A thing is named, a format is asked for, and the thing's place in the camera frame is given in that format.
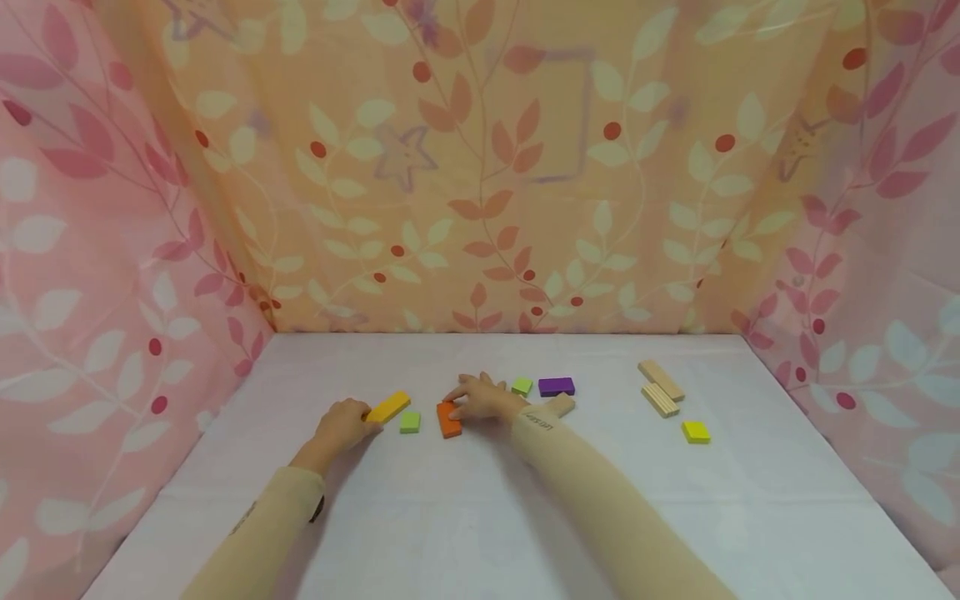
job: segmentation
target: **yellow block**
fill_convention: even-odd
[[[400,411],[410,406],[410,397],[406,392],[396,392],[386,400],[376,405],[376,408],[367,415],[367,420],[378,420],[382,423],[396,417]]]
[[[654,408],[657,409],[657,412],[660,413],[660,416],[664,419],[667,417],[673,417],[680,412],[680,407],[678,407],[674,401],[670,399],[670,396],[666,394],[663,388],[656,383],[648,383],[640,388],[640,391],[643,392],[643,395],[648,400],[650,400],[650,403]]]
[[[707,426],[697,420],[685,420],[680,426],[684,431],[686,440],[691,444],[709,444],[710,432]]]
[[[677,385],[677,382],[674,381],[670,375],[666,374],[666,371],[663,370],[663,367],[658,365],[655,361],[644,360],[641,361],[639,365],[636,366],[640,372],[643,373],[643,376],[650,380],[650,383],[656,383],[666,392],[670,399],[674,402],[679,402],[686,397],[684,391],[680,389],[680,386]]]

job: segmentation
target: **small yellow block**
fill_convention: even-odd
[[[691,444],[709,444],[710,432],[707,426],[697,420],[685,420],[680,426],[684,431],[686,440]]]
[[[410,397],[406,392],[396,392],[386,400],[376,405],[376,408],[367,415],[367,420],[378,420],[382,423],[396,417],[400,411],[410,406]]]

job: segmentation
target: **purple block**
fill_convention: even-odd
[[[573,396],[573,393],[576,392],[573,387],[573,379],[570,377],[540,379],[537,381],[537,387],[540,388],[541,397],[559,396],[560,394]]]

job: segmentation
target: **right hand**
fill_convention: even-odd
[[[501,381],[494,385],[485,372],[479,377],[460,375],[460,385],[444,398],[444,402],[465,397],[466,400],[450,413],[453,420],[497,418],[504,422],[514,420],[520,410],[529,403],[522,397],[507,391],[507,384]]]

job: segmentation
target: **orange block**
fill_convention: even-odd
[[[437,405],[437,420],[440,422],[440,432],[444,434],[444,439],[455,438],[464,432],[458,420],[450,419],[450,413],[455,408],[457,405],[453,402],[441,402]]]

